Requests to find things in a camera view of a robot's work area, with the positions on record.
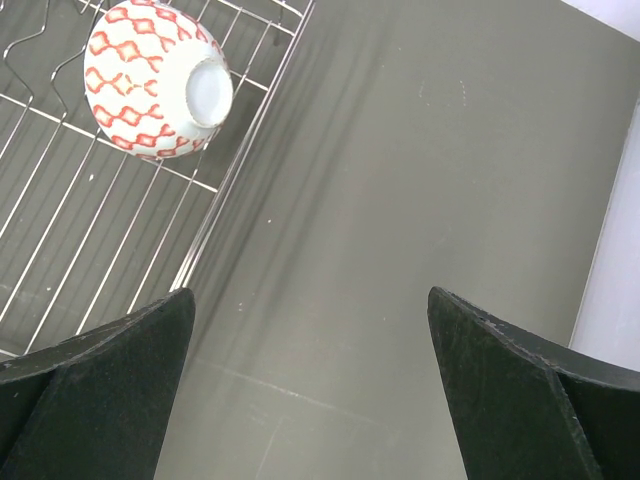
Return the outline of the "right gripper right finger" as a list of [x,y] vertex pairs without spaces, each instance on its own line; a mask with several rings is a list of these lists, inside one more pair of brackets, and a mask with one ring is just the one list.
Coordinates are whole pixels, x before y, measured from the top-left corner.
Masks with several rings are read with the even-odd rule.
[[636,479],[639,374],[441,287],[427,317],[470,479]]

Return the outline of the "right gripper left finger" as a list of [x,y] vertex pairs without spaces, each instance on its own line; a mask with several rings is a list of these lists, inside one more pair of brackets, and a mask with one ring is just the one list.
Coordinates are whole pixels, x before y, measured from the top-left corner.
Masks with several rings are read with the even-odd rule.
[[153,478],[194,321],[194,294],[181,288],[2,361],[2,478]]

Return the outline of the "metal wire dish rack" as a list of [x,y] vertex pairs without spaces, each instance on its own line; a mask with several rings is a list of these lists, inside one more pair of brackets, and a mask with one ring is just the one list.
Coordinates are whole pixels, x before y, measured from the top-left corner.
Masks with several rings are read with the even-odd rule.
[[54,345],[188,285],[312,1],[181,1],[221,43],[234,106],[201,151],[124,153],[99,130],[82,56],[105,1],[1,5],[1,356]]

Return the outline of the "white red patterned bowl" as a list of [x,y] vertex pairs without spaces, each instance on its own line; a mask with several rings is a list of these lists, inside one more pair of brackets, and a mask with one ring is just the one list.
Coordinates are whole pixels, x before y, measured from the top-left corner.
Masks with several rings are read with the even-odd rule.
[[95,24],[83,59],[88,105],[106,137],[140,158],[203,150],[227,120],[234,85],[213,35],[160,1],[122,1]]

